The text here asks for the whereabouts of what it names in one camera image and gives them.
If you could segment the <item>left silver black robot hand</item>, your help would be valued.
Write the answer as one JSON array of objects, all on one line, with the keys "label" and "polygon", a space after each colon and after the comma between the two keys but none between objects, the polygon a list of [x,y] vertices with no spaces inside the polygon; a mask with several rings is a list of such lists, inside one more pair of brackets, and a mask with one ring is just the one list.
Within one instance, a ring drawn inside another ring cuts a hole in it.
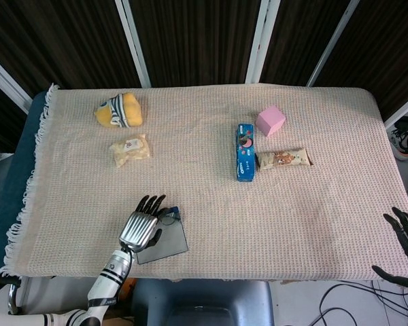
[{"label": "left silver black robot hand", "polygon": [[122,251],[138,253],[149,246],[160,216],[166,211],[160,207],[165,198],[164,194],[152,197],[146,195],[139,201],[119,235]]}]

